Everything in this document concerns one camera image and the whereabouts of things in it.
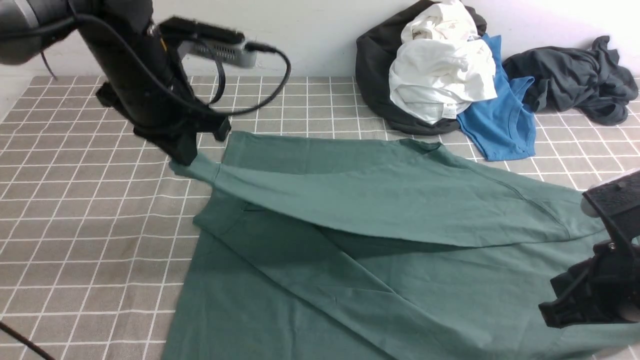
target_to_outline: wire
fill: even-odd
[[[71,15],[73,16],[74,20],[77,19],[78,12],[76,11],[74,2],[72,0],[67,0],[67,5],[69,5],[69,10],[71,10]]]
[[[51,70],[51,66],[49,66],[49,62],[47,61],[47,57],[44,56],[44,51],[40,52],[40,57],[42,58],[42,62],[44,62],[44,66],[47,68],[47,70],[49,71],[51,76],[53,76],[53,80],[57,81],[58,77],[53,73],[53,70]]]
[[[93,15],[85,15],[85,14],[78,14],[77,19],[79,22],[89,22],[89,23],[94,23],[102,26],[105,30],[111,33],[116,38],[116,40],[118,40],[122,44],[124,49],[136,60],[136,63],[138,63],[138,65],[147,74],[147,76],[151,79],[151,81],[153,81],[156,84],[156,86],[158,86],[162,90],[162,92],[164,92],[166,95],[169,95],[172,99],[177,101],[179,104],[185,106],[189,110],[204,113],[206,115],[213,114],[221,117],[229,117],[234,115],[251,113],[255,110],[258,110],[259,108],[269,104],[271,101],[273,101],[273,99],[276,98],[276,96],[278,96],[280,91],[282,91],[282,88],[284,87],[284,85],[287,83],[287,80],[289,80],[289,76],[291,75],[291,62],[289,61],[289,58],[287,57],[287,55],[284,54],[282,51],[266,44],[248,43],[245,45],[245,48],[249,51],[260,51],[262,53],[275,53],[280,55],[280,57],[282,57],[282,59],[287,65],[287,70],[285,71],[285,75],[282,78],[282,82],[278,85],[278,87],[276,87],[276,90],[269,97],[259,102],[258,104],[252,106],[251,108],[236,110],[236,111],[216,111],[206,105],[203,105],[203,106],[194,105],[190,102],[185,101],[183,98],[179,97],[178,95],[175,95],[169,88],[167,88],[164,84],[162,84],[160,80],[158,80],[158,78],[154,75],[153,72],[151,72],[151,70],[148,69],[148,67],[142,62],[142,60],[140,60],[140,57],[138,57],[136,52],[120,36],[120,34],[118,34],[118,32],[113,27],[111,27],[111,25],[107,24],[102,19],[97,18]]]
[[[174,101],[178,102],[180,105],[183,105],[189,111],[197,111],[197,112],[205,114],[205,115],[217,115],[217,116],[221,116],[221,117],[230,117],[230,116],[234,116],[234,115],[242,115],[242,114],[246,114],[246,113],[251,113],[251,112],[253,112],[255,110],[258,110],[259,108],[262,108],[265,105],[269,104],[271,101],[273,101],[273,99],[276,98],[276,96],[278,96],[278,94],[284,88],[284,85],[289,80],[289,76],[291,75],[291,61],[289,60],[287,55],[285,53],[283,53],[281,50],[279,50],[279,49],[277,49],[275,47],[272,47],[270,45],[267,45],[267,44],[260,44],[260,43],[256,43],[256,42],[247,43],[245,45],[245,49],[248,50],[248,51],[259,51],[259,52],[262,52],[262,53],[273,53],[273,54],[279,55],[284,60],[287,68],[285,70],[285,74],[284,74],[284,76],[282,78],[282,81],[276,87],[276,89],[274,90],[274,92],[271,95],[266,97],[266,99],[264,99],[263,101],[259,102],[258,104],[252,106],[251,108],[246,108],[246,109],[236,110],[236,111],[217,111],[217,110],[214,110],[214,109],[206,106],[205,104],[201,104],[201,105],[192,104],[191,102],[188,102],[188,101],[184,100],[183,98],[179,97],[178,95],[176,95],[175,93],[173,93],[167,86],[165,86],[164,84],[162,84],[162,82],[160,80],[158,80],[156,75],[153,72],[151,72],[151,70],[149,70],[149,68],[142,62],[140,57],[136,54],[136,51],[133,48],[131,48],[131,46],[122,38],[122,36],[120,36],[120,34],[118,34],[118,32],[111,25],[109,25],[108,23],[104,22],[102,19],[100,19],[98,17],[95,17],[93,15],[76,14],[75,17],[68,17],[68,18],[66,18],[64,20],[57,21],[57,22],[55,22],[53,24],[50,24],[50,25],[42,26],[42,27],[40,27],[38,29],[35,29],[35,30],[26,31],[26,32],[23,32],[23,33],[12,33],[12,34],[7,34],[7,35],[1,35],[0,36],[0,41],[2,41],[2,40],[15,40],[15,39],[18,39],[18,38],[45,36],[45,35],[48,35],[49,33],[54,32],[54,31],[61,30],[63,28],[66,28],[67,26],[71,26],[71,25],[73,25],[73,24],[75,24],[77,22],[93,23],[93,24],[97,24],[97,25],[100,25],[101,27],[103,27],[108,33],[110,33],[113,37],[116,38],[116,40],[118,40],[122,44],[122,46],[125,49],[125,51],[127,51],[127,53],[129,53],[129,55],[141,67],[142,71],[151,79],[151,81],[153,83],[156,84],[156,86],[158,86],[161,89],[162,92],[164,92],[166,95],[171,97]]]
[[[227,86],[227,75],[225,74],[225,68],[222,67],[222,62],[216,57],[216,54],[211,49],[211,46],[209,46],[202,39],[197,38],[195,34],[192,37],[185,35],[166,35],[163,36],[163,38],[193,42],[196,44],[200,44],[202,47],[207,49],[207,52],[211,56],[212,60],[216,63],[216,68],[218,70],[218,89],[216,91],[216,95],[211,99],[211,101],[209,101],[208,105],[212,105],[218,102],[222,98],[222,95],[225,93],[225,87]]]
[[[67,17],[66,19],[52,22],[51,24],[48,24],[48,25],[40,26],[37,29],[23,31],[20,33],[1,34],[0,41],[17,40],[21,38],[31,38],[31,37],[43,37],[46,35],[50,35],[55,31],[59,31],[64,28],[70,27],[75,23],[76,23],[76,20],[73,17]]]
[[[6,325],[2,321],[0,321],[0,330],[4,331],[5,333],[7,333],[9,336],[11,336],[12,338],[16,339],[17,341],[21,342],[24,346],[30,348],[33,352],[35,352],[36,354],[40,355],[40,357],[42,359],[55,360],[55,358],[53,358],[53,356],[47,354],[47,352],[42,350],[38,345],[35,345],[31,341],[29,341],[29,339],[27,339],[24,336],[20,335],[20,333],[18,333],[17,331],[13,330],[12,328],[9,327],[9,325]]]

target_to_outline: white cloth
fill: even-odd
[[[460,0],[432,5],[407,24],[389,69],[391,101],[429,124],[497,97],[495,62]]]

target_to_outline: pile of clothes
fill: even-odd
[[[502,61],[501,37],[460,0],[421,0],[357,40],[365,103],[411,135],[462,130],[488,161],[534,155],[536,111],[577,108],[602,125],[638,96],[609,37],[591,49],[542,47]]]

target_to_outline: blue shirt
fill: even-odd
[[[488,161],[518,160],[535,155],[536,126],[533,112],[522,104],[534,78],[511,81],[502,68],[502,37],[483,36],[495,61],[495,99],[474,102],[458,115],[462,132]]]

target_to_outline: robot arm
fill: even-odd
[[[178,17],[157,25],[152,13],[151,0],[0,0],[0,64],[25,63],[78,30],[108,79],[96,93],[100,102],[129,120],[136,135],[189,165],[197,155],[197,133],[224,141],[228,117],[272,101],[291,64],[278,49],[247,42],[242,33]],[[285,60],[283,81],[261,103],[232,113],[214,111],[198,99],[181,64],[189,53],[253,67],[257,52]]]
[[[640,170],[583,193],[582,210],[601,218],[610,240],[551,279],[557,299],[539,305],[549,327],[640,322]]]

